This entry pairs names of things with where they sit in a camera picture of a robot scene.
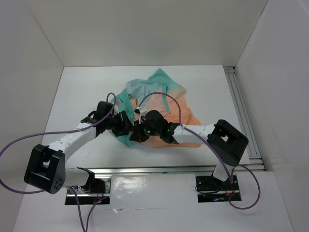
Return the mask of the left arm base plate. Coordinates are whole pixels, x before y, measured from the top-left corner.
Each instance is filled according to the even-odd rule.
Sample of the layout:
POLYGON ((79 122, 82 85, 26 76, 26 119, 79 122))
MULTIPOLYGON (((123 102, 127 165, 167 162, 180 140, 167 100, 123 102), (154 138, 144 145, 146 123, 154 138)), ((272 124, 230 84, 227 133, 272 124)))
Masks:
POLYGON ((112 176, 108 174, 94 174, 94 183, 86 187, 88 175, 68 174, 64 186, 66 187, 65 205, 77 205, 75 195, 69 187, 77 194, 80 205, 110 204, 110 192, 112 176))

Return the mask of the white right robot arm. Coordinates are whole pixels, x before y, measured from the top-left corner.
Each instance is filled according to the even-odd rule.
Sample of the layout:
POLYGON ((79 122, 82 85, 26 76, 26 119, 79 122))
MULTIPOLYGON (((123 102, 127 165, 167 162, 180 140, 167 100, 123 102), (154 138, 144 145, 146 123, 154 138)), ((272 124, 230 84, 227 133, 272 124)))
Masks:
POLYGON ((220 119, 211 125, 185 125, 168 122, 156 110, 134 122, 130 140, 143 143, 151 136, 158 136, 167 144, 205 144, 219 161, 211 177, 215 189, 222 189, 227 180, 232 181, 233 171, 249 143, 248 138, 226 120, 220 119))

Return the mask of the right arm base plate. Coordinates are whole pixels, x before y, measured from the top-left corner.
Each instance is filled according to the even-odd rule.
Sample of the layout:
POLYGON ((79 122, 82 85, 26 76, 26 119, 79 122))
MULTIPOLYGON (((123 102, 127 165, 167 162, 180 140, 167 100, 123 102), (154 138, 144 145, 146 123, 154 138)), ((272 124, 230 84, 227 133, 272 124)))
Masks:
POLYGON ((229 180, 222 182, 213 176, 196 176, 195 191, 197 192, 198 203, 215 203, 241 201, 238 179, 233 175, 233 182, 229 180))

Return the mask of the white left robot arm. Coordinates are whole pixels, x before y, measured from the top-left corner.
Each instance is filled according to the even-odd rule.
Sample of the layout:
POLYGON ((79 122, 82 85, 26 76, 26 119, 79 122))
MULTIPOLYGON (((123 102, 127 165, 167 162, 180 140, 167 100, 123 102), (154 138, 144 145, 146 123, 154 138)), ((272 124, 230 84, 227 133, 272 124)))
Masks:
POLYGON ((82 119, 73 133, 48 145, 34 146, 24 181, 51 194, 71 186, 78 186, 85 193, 92 192, 103 182, 96 179, 89 169, 67 168, 66 162, 82 146, 106 130, 111 130, 118 137, 128 135, 134 126, 125 111, 117 112, 112 103, 100 101, 96 110, 82 119))

